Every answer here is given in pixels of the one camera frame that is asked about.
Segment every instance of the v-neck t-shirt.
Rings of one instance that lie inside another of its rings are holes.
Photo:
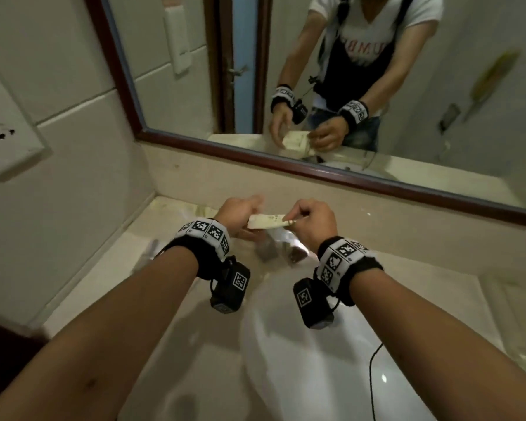
[[[331,23],[337,15],[339,3],[339,0],[312,0],[309,9],[320,13]],[[392,41],[394,36],[393,24],[402,0],[387,0],[386,5],[370,23],[365,19],[362,12],[361,0],[351,0],[350,3],[351,9],[341,27],[339,38],[345,45],[345,50],[351,60],[358,65],[367,66]],[[401,37],[403,30],[407,27],[429,20],[440,21],[443,10],[442,0],[413,0],[402,25],[399,27],[397,39]],[[335,32],[335,30],[328,27],[326,32]],[[323,70],[320,71],[320,78],[322,79],[325,77],[328,61],[329,59],[323,61]],[[314,107],[328,111],[325,99],[317,94],[314,97]]]

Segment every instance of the human arm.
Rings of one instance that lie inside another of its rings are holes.
[[[327,20],[321,13],[309,11],[302,32],[298,36],[295,46],[290,51],[284,63],[277,85],[286,84],[291,89],[296,87],[326,25]],[[269,124],[271,137],[280,148],[284,147],[282,137],[280,136],[281,126],[283,124],[287,127],[290,127],[292,124],[292,110],[284,102],[275,105],[273,108],[273,118]]]
[[[395,52],[384,75],[360,98],[371,117],[397,93],[411,71],[427,40],[435,34],[438,21],[428,20],[407,27],[397,43]],[[339,116],[324,122],[308,134],[310,143],[319,152],[329,152],[343,143],[349,133],[349,124]]]
[[[297,202],[285,220],[296,218],[293,232],[314,253],[338,234],[325,203]],[[380,269],[356,274],[349,292],[437,419],[526,420],[526,373],[468,326]]]
[[[215,219],[234,235],[260,203],[227,200]],[[0,395],[0,420],[114,420],[197,271],[171,247],[92,304]]]

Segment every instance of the dark wooden trim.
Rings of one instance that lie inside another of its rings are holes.
[[[220,13],[218,0],[203,0],[205,13],[206,48],[209,55],[210,92],[214,132],[222,133],[224,126],[224,90],[222,59],[220,57]]]
[[[221,59],[223,59],[220,66],[220,76],[227,77],[228,74],[226,68],[228,65],[233,65],[231,0],[218,1],[220,8],[217,17],[220,20],[220,30],[222,32],[220,35],[220,55]],[[103,11],[101,1],[86,0],[86,4],[90,10],[92,21],[98,33],[101,47],[104,50],[117,90],[119,91],[119,96],[123,103],[125,113],[127,114],[128,121],[131,124],[132,130],[137,139],[302,177],[323,180],[325,182],[340,184],[354,189],[389,195],[394,198],[415,201],[422,204],[513,223],[515,225],[526,226],[526,210],[503,204],[496,204],[489,201],[450,194],[420,186],[411,186],[405,183],[378,180],[364,175],[354,175],[341,170],[322,167],[317,164],[293,162],[287,158],[281,159],[276,156],[268,156],[252,151],[241,150],[233,148],[232,146],[218,145],[206,140],[191,139],[177,134],[141,130],[140,117],[135,110],[131,88],[129,87],[129,83],[126,82],[123,67],[119,62],[115,40],[109,29],[109,23],[106,14]],[[225,112],[223,131],[233,132],[233,92],[231,97],[228,97],[223,101],[223,106]]]
[[[46,342],[46,338],[22,337],[0,326],[0,393]]]
[[[119,60],[117,45],[109,28],[107,14],[103,9],[101,0],[85,0],[85,2],[90,13],[91,21],[94,24],[95,32],[98,35],[101,48],[103,49],[103,56],[105,56],[113,81],[115,82],[115,87],[119,92],[119,98],[127,116],[128,123],[131,126],[132,132],[136,135],[142,130],[142,125],[140,124],[139,113],[136,112],[136,108],[134,107],[132,92],[127,84],[123,66]]]
[[[411,186],[389,180],[374,180],[365,175],[349,174],[342,170],[324,168],[318,164],[293,162],[287,158],[281,159],[277,156],[271,157],[254,151],[239,150],[231,146],[218,145],[205,140],[183,137],[178,134],[142,132],[137,138],[150,143],[171,146],[172,148],[216,156],[217,158],[255,165],[274,171],[323,180],[354,189],[389,195],[395,198],[526,226],[526,211],[514,209],[503,204],[487,203],[462,195],[433,191],[428,188]]]
[[[232,23],[232,1],[218,0],[218,18],[220,20],[220,56],[222,59],[221,77],[223,79],[224,132],[234,133],[234,85],[231,82],[229,69],[234,68],[234,40]]]
[[[271,11],[273,0],[259,0],[257,9],[257,56],[255,59],[255,100],[253,102],[253,132],[263,134],[265,122],[265,90],[271,43]]]

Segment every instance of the man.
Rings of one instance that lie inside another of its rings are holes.
[[[341,145],[377,151],[382,110],[435,34],[442,10],[442,0],[313,0],[271,104],[273,141],[283,147],[281,127],[292,123],[288,90],[327,29],[306,124],[311,145],[322,152]]]
[[[214,221],[224,235],[235,236],[261,202],[259,196],[228,199]],[[325,203],[300,200],[284,218],[297,220],[294,233],[316,254],[328,254],[329,243],[339,239],[335,214]],[[185,225],[165,252],[82,312],[35,356],[0,395],[0,421],[117,417],[193,280],[216,260],[216,249],[203,247],[200,238],[185,232],[195,228],[194,223]],[[320,266],[327,257],[320,258]],[[385,274],[374,258],[361,260],[367,263],[364,267],[353,263],[348,268],[339,298],[356,304],[435,417],[526,421],[522,369],[458,319]],[[215,311],[214,316],[221,315]],[[214,414],[215,419],[222,417]]]

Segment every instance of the receipt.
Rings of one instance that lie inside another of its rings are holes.
[[[294,220],[283,222],[284,214],[253,214],[247,222],[248,229],[274,229],[294,224]]]

